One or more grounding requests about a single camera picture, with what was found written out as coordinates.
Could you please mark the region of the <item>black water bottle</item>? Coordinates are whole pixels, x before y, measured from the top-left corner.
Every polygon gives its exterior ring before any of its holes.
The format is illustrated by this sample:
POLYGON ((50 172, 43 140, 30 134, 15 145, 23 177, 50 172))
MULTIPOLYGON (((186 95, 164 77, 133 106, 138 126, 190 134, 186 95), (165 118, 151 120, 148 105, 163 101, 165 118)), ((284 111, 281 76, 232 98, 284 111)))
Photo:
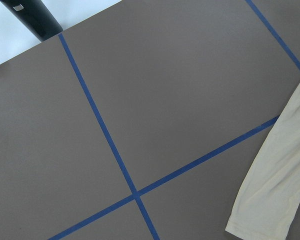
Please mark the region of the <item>black water bottle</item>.
POLYGON ((0 2, 41 42, 63 31, 41 0, 1 0, 0 2))

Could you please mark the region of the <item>beige long-sleeve graphic shirt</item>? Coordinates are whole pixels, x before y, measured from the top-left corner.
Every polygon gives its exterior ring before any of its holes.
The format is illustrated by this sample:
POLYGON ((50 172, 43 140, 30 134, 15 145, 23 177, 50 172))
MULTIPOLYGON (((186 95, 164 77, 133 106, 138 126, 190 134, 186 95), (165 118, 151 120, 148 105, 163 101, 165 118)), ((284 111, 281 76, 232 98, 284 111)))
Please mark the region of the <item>beige long-sleeve graphic shirt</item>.
POLYGON ((253 160, 225 231, 242 240, 284 240, 299 204, 300 83, 253 160))

